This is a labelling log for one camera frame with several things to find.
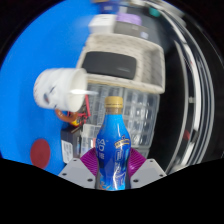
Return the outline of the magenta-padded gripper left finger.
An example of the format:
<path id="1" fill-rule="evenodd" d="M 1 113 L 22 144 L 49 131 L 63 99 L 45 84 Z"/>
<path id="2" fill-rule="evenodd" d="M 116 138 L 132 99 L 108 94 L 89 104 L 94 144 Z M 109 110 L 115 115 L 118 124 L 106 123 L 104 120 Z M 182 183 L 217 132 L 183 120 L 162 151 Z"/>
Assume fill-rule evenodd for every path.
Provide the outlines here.
<path id="1" fill-rule="evenodd" d="M 92 148 L 80 159 L 73 158 L 59 173 L 59 177 L 78 186 L 96 189 L 98 181 L 98 160 Z"/>

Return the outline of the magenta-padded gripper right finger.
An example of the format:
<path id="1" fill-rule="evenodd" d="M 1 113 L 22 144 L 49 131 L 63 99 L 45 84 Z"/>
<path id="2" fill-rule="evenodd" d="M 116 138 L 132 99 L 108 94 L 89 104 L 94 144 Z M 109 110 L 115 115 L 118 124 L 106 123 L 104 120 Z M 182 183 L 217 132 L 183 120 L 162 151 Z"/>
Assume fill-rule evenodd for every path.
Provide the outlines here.
<path id="1" fill-rule="evenodd" d="M 127 188 L 144 187 L 166 176 L 154 159 L 146 159 L 137 150 L 131 149 L 127 165 Z"/>

